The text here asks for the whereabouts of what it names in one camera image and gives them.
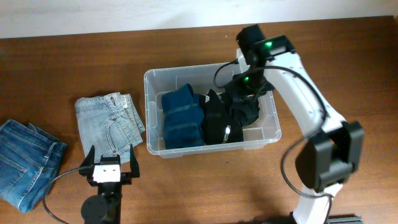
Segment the teal garment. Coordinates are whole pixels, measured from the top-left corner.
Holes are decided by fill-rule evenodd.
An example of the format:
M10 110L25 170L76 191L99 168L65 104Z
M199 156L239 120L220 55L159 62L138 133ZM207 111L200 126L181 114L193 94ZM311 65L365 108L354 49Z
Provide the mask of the teal garment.
M166 149L197 147L205 144L202 123L204 110L200 96L190 84L168 92L161 98Z

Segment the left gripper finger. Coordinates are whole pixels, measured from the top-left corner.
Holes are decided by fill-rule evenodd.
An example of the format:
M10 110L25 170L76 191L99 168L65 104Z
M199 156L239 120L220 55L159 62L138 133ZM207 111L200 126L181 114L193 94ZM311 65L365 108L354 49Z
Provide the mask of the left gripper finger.
M129 177L131 179L140 177L139 163L134 154L134 147L132 144L130 144L130 169Z
M85 157L80 165L78 171L82 176L92 176L94 171L94 159L95 159L95 146L92 145L88 155Z

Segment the light blue jeans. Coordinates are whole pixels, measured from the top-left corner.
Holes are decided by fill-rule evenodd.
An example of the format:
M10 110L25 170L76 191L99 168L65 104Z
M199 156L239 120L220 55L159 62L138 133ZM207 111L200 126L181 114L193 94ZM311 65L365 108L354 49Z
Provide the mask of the light blue jeans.
M120 156L130 161L130 147L143 142L145 127L129 94L119 92L75 103L78 131L85 155L95 147L95 162L101 157Z

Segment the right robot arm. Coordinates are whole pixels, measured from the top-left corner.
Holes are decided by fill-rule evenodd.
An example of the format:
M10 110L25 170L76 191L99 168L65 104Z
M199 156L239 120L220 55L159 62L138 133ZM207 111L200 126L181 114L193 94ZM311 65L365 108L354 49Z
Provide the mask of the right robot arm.
M347 122L324 98L304 69L285 35L265 38L258 25L236 36L235 62L241 73L224 88L231 96L232 115L245 100L255 102L277 90L298 122L303 136L280 160L286 184L300 198L286 217L268 223L362 223L356 215L332 216L332 203L350 175L358 170L364 140L359 122Z

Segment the black garment with logo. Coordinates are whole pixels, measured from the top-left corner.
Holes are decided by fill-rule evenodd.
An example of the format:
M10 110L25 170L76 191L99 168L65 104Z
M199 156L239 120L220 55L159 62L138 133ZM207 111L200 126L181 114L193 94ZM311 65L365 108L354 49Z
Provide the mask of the black garment with logo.
M244 141L242 126L226 111L214 90L200 96L200 106L205 116L202 130L206 145Z

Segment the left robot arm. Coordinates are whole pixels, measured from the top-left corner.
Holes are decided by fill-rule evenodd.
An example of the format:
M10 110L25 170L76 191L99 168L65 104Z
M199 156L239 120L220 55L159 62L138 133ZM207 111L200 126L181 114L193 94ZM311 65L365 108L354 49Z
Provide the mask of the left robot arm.
M88 197L81 206L81 216L85 224L120 224L122 187L131 185L132 179L140 177L138 161L134 155L134 147L130 147L130 171L121 170L120 155L101 156L95 162L95 147L92 146L88 155L80 165L79 174L86 177L97 194Z

